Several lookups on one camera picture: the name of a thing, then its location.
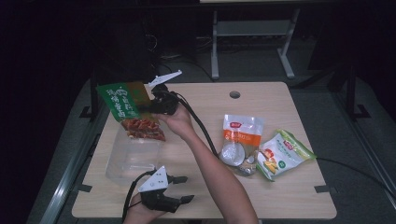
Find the clear plastic container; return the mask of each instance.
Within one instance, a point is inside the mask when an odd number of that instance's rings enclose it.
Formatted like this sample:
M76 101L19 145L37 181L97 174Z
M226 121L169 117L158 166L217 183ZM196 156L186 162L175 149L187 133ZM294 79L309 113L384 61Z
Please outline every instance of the clear plastic container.
M139 175L157 168L162 142L131 139L120 125L106 167L106 176L120 185L130 185Z

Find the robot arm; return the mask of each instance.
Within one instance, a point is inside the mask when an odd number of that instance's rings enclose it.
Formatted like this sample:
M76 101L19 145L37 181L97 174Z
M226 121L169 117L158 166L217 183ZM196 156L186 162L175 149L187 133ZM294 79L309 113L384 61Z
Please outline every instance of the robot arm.
M183 196L180 199L170 198L163 195L166 191L169 183L179 184L185 183L187 181L186 176L174 177L166 173L165 167L161 167L157 171L145 172L139 176L131 185L128 195L125 200L124 209L122 213L122 221L126 217L128 211L129 202L132 198L132 193L134 188L139 181L145 175L151 175L151 177L143 183L138 191L140 192L142 198L142 204L145 205L150 210L158 210L164 212L175 213L176 210L185 203L191 202L194 195Z

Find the table hole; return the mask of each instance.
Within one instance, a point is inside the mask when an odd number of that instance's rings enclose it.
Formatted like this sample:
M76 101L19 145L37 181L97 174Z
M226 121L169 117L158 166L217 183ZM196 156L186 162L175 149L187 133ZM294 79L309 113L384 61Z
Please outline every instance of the table hole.
M239 93L239 91L230 91L230 97L233 99L238 99L241 97L241 93Z

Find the plastic bag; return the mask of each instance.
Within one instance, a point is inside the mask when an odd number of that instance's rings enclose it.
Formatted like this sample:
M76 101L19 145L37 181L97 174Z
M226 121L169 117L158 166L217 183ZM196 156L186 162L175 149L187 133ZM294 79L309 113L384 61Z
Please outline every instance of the plastic bag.
M224 116L224 145L219 157L227 165L235 167L237 174L253 175L256 172L263 126L264 120L261 118Z
M149 113L151 101L142 82L108 84L96 89L131 139L165 141L159 121Z
M260 144L257 156L257 168L271 181L303 161L316 158L293 134L281 129L276 132L271 140Z

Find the white robotic part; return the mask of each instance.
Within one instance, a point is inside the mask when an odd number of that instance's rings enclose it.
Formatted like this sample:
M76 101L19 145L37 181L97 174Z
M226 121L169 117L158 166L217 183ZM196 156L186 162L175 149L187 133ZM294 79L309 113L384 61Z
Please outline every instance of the white robotic part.
M171 74L168 74L168 75L163 75L163 76L160 76L160 77L156 76L155 79L152 80L152 82L148 83L148 85L150 87L153 87L153 86L156 86L158 84L164 83L165 81L170 80L170 79L172 79L174 77L177 77L177 76L179 76L181 74L182 74L182 72L180 70L178 70L177 72L171 73Z
M151 191L155 189L168 188L168 177L166 169L162 166L157 172L154 173L145 183L138 189L139 192Z

